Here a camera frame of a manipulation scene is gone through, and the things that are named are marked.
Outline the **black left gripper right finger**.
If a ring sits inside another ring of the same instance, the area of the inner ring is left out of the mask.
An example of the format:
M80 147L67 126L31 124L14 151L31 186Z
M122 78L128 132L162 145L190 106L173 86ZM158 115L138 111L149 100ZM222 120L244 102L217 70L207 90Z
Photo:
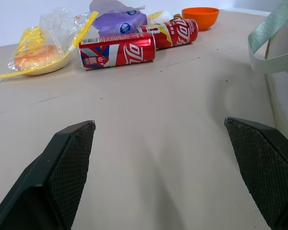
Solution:
M240 174L267 225L288 230L288 139L276 128L227 117Z

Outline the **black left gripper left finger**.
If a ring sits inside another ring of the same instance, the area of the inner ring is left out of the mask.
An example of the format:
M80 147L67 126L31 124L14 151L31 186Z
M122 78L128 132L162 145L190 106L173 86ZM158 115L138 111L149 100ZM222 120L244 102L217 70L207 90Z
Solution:
M0 203L0 230L69 230L87 180L95 122L57 132Z

